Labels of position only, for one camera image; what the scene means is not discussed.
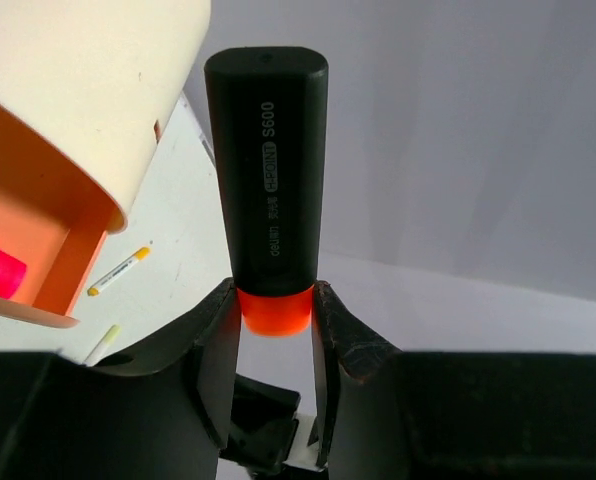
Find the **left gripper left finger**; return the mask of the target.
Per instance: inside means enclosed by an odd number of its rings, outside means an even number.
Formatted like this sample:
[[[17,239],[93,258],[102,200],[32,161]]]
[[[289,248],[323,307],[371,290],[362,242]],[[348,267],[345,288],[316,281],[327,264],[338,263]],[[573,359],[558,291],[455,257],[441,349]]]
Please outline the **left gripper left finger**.
[[[211,479],[229,436],[234,284],[93,367],[0,352],[0,479]]]

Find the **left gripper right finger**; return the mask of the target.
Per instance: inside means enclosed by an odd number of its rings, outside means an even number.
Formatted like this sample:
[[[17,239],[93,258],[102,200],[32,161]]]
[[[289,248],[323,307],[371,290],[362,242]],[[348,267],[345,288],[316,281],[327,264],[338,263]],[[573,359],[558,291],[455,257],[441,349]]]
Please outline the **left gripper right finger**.
[[[403,351],[313,290],[332,479],[596,479],[596,354]]]

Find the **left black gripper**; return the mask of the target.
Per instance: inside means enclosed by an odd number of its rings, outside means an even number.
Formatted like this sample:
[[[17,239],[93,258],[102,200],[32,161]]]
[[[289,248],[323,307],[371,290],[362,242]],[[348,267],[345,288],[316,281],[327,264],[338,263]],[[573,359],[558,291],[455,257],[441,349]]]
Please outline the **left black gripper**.
[[[321,479],[316,419],[298,412],[300,394],[237,375],[227,447],[219,458],[251,479]]]

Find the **orange highlighter black body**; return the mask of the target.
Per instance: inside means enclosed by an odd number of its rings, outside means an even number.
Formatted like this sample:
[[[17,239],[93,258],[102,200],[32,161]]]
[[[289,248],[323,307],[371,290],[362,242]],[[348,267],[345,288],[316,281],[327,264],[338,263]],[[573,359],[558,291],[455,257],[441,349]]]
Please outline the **orange highlighter black body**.
[[[299,46],[230,48],[204,66],[232,276],[257,335],[311,322],[328,74],[322,54]]]

